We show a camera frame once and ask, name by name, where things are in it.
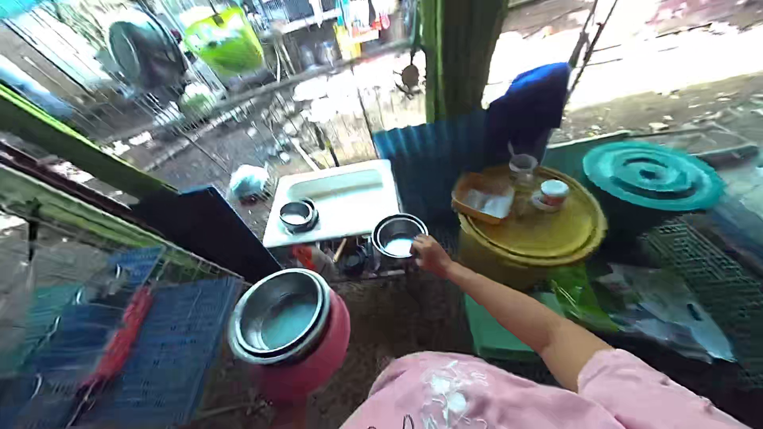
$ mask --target hand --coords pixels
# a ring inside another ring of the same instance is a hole
[[[453,261],[432,236],[422,234],[416,237],[414,249],[416,250],[416,265],[443,279],[448,276],[448,268],[453,264]]]

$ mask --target blue corrugated metal sheet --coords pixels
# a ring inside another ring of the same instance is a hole
[[[485,157],[485,111],[382,131],[373,140],[392,162],[403,210],[425,222],[452,213],[450,192],[462,172],[494,163]]]

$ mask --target yellow lid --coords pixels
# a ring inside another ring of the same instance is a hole
[[[486,169],[482,174],[510,181],[508,165]],[[598,201],[575,179],[554,169],[536,169],[536,187],[549,180],[569,185],[564,207],[556,213],[534,211],[517,218],[513,214],[491,225],[463,214],[461,225],[489,250],[508,262],[524,266],[561,266],[578,262],[591,254],[604,238],[607,220]]]

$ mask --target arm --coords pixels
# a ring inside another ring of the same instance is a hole
[[[458,285],[523,343],[535,350],[567,389],[578,390],[578,374],[598,350],[612,347],[545,305],[453,262],[429,236],[414,242],[416,264]]]

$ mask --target person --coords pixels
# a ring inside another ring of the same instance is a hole
[[[528,295],[452,261],[430,237],[416,263],[448,279],[535,350],[563,389],[474,356],[422,352],[392,362],[343,429],[746,427],[625,350]]]

